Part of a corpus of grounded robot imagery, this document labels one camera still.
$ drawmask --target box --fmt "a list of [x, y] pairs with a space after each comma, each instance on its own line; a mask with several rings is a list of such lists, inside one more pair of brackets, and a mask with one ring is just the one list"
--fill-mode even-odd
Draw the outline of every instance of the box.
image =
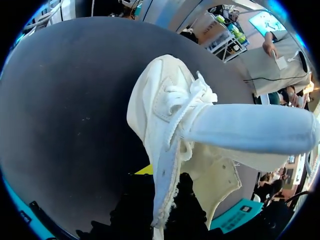
[[227, 31], [227, 28], [219, 23], [215, 16], [209, 12], [199, 17], [192, 28], [194, 35], [198, 39], [198, 44], [204, 47], [208, 47], [211, 42]]

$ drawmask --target person's arm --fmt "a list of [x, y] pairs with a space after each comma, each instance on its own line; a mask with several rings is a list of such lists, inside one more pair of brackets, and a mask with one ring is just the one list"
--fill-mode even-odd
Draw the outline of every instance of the person's arm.
[[290, 103], [294, 107], [298, 107], [299, 101], [298, 101], [298, 95], [296, 94], [295, 87], [294, 86], [288, 86], [286, 88], [286, 92], [288, 93]]
[[275, 39], [275, 35], [270, 31], [264, 35], [264, 42], [262, 44], [262, 47], [265, 53], [268, 54], [271, 58], [273, 58], [273, 52], [275, 53], [275, 57], [278, 58], [278, 52], [276, 46], [273, 43], [273, 40]]

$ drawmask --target round table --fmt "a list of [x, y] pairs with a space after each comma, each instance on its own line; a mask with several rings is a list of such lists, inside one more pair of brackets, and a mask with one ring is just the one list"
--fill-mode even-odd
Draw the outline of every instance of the round table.
[[[158, 26], [115, 17], [78, 18], [23, 40], [0, 87], [0, 156], [20, 198], [61, 227], [90, 231], [109, 223], [124, 177], [148, 163], [126, 121], [136, 80], [154, 58], [171, 54], [204, 76], [218, 104], [252, 104], [246, 84], [207, 50]], [[238, 168], [243, 187], [219, 215], [250, 198], [257, 172]]]

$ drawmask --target shoelace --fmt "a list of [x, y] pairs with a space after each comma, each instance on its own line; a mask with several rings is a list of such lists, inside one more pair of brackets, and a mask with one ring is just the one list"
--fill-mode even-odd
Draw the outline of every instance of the shoelace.
[[[170, 149], [172, 138], [178, 126], [181, 133], [189, 130], [193, 120], [197, 117], [200, 111], [204, 107], [212, 105], [212, 103], [218, 101], [217, 94], [212, 92], [212, 89], [206, 84], [205, 79], [200, 72], [197, 71], [196, 74], [198, 78], [192, 82], [189, 91], [186, 91], [179, 86], [168, 86], [165, 89], [165, 92], [167, 92], [167, 114], [169, 116], [173, 116], [164, 138], [165, 149], [167, 151]], [[187, 125], [179, 125], [185, 116], [190, 121], [188, 121]], [[182, 138], [182, 143], [186, 149], [183, 160], [188, 161], [192, 156], [194, 142], [185, 141]]]

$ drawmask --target white sneaker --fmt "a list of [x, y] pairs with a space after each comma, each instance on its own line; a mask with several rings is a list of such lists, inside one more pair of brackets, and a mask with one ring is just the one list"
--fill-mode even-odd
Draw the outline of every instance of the white sneaker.
[[306, 110], [253, 104], [213, 106], [213, 102], [217, 95], [203, 76], [197, 72], [195, 80], [187, 66], [171, 55], [151, 61], [133, 88], [127, 122], [153, 166], [152, 225], [156, 228], [166, 224], [181, 164], [192, 158], [195, 142], [215, 146], [212, 149], [221, 149], [219, 154], [225, 157], [237, 157], [244, 165], [268, 172], [282, 165], [284, 156], [307, 152], [319, 142], [319, 123]]

